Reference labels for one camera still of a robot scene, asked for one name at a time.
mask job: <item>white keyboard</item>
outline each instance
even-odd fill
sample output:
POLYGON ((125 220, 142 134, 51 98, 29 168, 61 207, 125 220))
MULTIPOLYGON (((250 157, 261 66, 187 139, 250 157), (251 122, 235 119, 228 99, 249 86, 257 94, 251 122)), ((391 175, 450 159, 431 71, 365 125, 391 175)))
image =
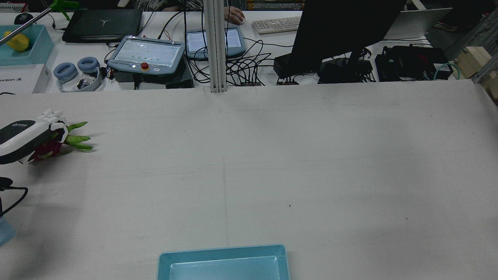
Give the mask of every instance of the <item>white keyboard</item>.
POLYGON ((280 33, 297 30, 300 20, 300 16, 255 20, 252 26, 258 34, 280 33))

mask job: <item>mango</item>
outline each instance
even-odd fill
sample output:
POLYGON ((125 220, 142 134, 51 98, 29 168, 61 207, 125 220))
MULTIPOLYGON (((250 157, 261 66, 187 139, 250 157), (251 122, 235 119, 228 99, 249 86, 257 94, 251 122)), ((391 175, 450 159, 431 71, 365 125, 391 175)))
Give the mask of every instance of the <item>mango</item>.
MULTIPOLYGON (((11 34, 11 31, 6 31, 3 37, 11 34)), ((15 51, 22 52, 29 47, 29 38, 24 34, 17 34, 12 39, 6 42, 7 46, 13 48, 15 51)))

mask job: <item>robotic hand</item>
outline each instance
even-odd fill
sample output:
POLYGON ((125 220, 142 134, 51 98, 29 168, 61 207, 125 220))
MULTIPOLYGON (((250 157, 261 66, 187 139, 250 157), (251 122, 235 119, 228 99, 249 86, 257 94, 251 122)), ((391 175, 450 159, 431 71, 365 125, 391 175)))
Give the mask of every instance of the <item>robotic hand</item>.
POLYGON ((49 139, 56 130, 64 131, 58 140, 60 143, 64 142, 68 130, 61 115, 62 111, 48 109, 35 120, 13 122, 0 129, 0 164, 29 162, 35 148, 49 139))

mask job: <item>blue bin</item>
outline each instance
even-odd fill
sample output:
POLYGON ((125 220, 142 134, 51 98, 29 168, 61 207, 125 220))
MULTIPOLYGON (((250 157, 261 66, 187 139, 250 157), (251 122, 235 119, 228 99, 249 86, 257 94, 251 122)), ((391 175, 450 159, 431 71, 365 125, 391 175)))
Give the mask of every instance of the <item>blue bin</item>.
MULTIPOLYGON (((3 37, 5 31, 14 31, 19 26, 0 25, 0 37, 3 37)), ((42 24, 33 24, 23 30, 21 34, 29 38, 28 49, 18 52, 7 44, 0 45, 0 65, 45 64, 54 47, 47 28, 42 24)))
POLYGON ((166 252, 157 280, 290 280, 284 245, 166 252))
POLYGON ((0 247, 15 236, 15 229, 7 222, 5 217, 0 218, 0 247))

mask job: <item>black mouse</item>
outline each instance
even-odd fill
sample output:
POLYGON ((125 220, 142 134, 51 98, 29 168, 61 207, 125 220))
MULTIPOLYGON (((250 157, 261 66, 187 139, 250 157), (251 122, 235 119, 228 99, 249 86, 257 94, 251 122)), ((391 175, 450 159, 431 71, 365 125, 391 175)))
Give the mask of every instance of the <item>black mouse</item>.
POLYGON ((25 24, 32 18, 33 16, 31 14, 23 12, 15 17, 14 24, 25 24))

